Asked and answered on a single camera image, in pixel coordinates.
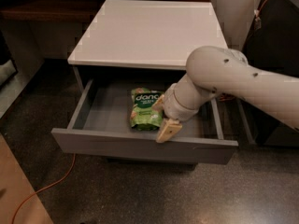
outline green chip bag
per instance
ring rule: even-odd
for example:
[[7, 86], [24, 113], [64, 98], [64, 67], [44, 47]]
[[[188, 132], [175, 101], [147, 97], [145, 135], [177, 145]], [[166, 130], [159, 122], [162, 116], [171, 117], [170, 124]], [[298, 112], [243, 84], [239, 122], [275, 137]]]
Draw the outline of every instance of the green chip bag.
[[163, 111], [155, 111], [151, 107], [161, 92], [151, 91], [146, 88], [131, 90], [133, 110], [130, 117], [131, 127], [139, 131], [152, 131], [159, 129], [163, 121]]

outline robotic arm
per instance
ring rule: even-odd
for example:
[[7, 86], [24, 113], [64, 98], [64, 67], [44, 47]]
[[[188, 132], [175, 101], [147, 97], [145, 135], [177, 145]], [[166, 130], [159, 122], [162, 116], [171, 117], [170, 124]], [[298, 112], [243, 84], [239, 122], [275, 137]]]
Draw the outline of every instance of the robotic arm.
[[232, 94], [299, 132], [299, 78], [257, 69], [241, 52], [216, 47], [194, 50], [186, 71], [154, 105], [167, 116], [158, 143], [169, 140], [182, 128], [181, 122], [221, 93]]

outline desk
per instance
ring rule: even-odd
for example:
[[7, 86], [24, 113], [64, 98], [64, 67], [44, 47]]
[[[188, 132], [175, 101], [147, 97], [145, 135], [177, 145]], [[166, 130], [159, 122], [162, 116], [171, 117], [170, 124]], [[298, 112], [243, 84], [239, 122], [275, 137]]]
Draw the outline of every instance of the desk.
[[165, 91], [184, 75], [189, 54], [207, 45], [226, 48], [210, 3], [106, 0], [68, 59], [83, 92], [67, 129], [52, 130], [57, 143], [105, 157], [227, 163], [237, 142], [223, 139], [215, 100], [164, 144], [128, 122], [131, 89]]

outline drawer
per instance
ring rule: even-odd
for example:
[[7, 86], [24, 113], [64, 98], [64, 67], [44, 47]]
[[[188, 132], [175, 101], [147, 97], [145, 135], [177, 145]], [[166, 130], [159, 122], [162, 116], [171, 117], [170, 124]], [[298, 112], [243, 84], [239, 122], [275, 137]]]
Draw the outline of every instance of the drawer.
[[157, 131], [130, 127], [131, 89], [165, 91], [183, 71], [97, 67], [91, 74], [66, 129], [52, 135], [68, 153], [100, 155], [139, 161], [227, 163], [237, 142], [224, 140], [217, 102], [205, 104], [171, 141], [155, 142]]

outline floor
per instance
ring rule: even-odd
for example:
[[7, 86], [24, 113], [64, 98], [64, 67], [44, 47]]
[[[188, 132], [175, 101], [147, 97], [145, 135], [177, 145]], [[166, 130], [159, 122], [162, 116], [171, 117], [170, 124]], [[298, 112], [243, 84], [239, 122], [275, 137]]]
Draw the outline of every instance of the floor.
[[[71, 165], [72, 154], [50, 131], [67, 126], [78, 98], [66, 62], [46, 61], [2, 121], [0, 133], [35, 190]], [[77, 155], [70, 176], [38, 195], [53, 223], [298, 223], [299, 149], [249, 145], [235, 101], [225, 106], [224, 133], [239, 143], [227, 165], [199, 163], [189, 171]]]

